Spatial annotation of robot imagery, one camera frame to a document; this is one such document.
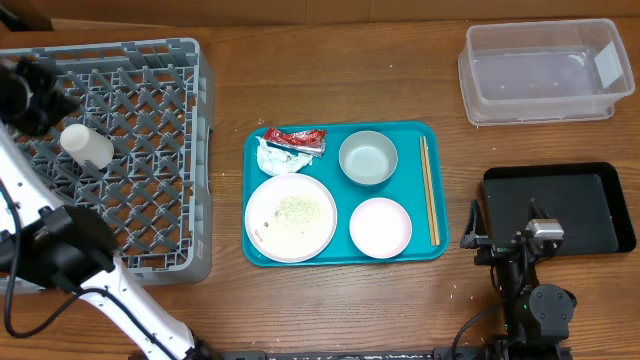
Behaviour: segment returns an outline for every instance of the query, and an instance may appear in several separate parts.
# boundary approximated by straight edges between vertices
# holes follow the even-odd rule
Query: teal tray
[[[279,127],[286,133],[309,129],[327,130],[327,149],[321,159],[313,159],[313,164],[304,167],[300,173],[309,175],[329,189],[338,207],[338,227],[329,245],[320,254],[307,261],[285,264],[273,261],[262,255],[251,244],[244,230],[244,213],[251,194],[266,181],[269,176],[263,173],[256,161],[258,140],[266,128],[251,133],[244,145],[244,172],[242,188],[242,249],[247,258],[258,266],[303,266],[303,265],[343,265],[375,264],[400,261],[434,260],[440,257],[449,246],[449,222],[445,208],[440,158],[436,136],[428,126],[416,121],[357,123],[342,125],[286,126]],[[351,134],[361,130],[378,131],[386,135],[398,151],[398,166],[391,178],[375,187],[362,187],[353,183],[340,169],[338,152],[342,142]],[[431,246],[427,203],[422,180],[422,162],[420,159],[420,136],[426,136],[431,160],[433,192],[440,231],[440,245]],[[363,201],[385,197],[402,205],[409,216],[413,232],[407,248],[398,256],[390,259],[374,259],[364,255],[351,241],[349,220],[355,208]]]

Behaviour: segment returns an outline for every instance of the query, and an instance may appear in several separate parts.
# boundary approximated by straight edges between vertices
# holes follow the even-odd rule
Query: gray dish rack
[[[65,203],[89,207],[111,226],[118,256],[142,285],[197,282],[211,271],[213,200],[208,145],[214,76],[190,38],[0,51],[59,75],[82,104],[42,139],[17,144]],[[73,161],[60,132],[84,124],[110,139],[102,170]],[[0,278],[0,290],[6,289]],[[15,293],[40,288],[16,282]]]

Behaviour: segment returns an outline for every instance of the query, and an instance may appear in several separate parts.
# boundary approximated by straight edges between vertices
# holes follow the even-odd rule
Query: red wrapper
[[[326,135],[326,130],[314,129],[285,134],[278,129],[269,128],[264,134],[264,139],[278,146],[321,157],[327,147]]]

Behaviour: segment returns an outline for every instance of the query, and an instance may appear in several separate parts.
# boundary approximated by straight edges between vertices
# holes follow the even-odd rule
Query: gray bowl
[[[398,152],[388,137],[376,131],[351,134],[340,146],[340,168],[360,185],[387,180],[398,165]]]

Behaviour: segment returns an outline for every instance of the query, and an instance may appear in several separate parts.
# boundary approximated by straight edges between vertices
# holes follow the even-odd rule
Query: crumpled napkin
[[[256,138],[260,142],[257,153],[258,167],[268,175],[294,173],[306,165],[311,165],[313,156],[309,154],[293,155],[288,151],[267,145],[267,141],[260,136]]]

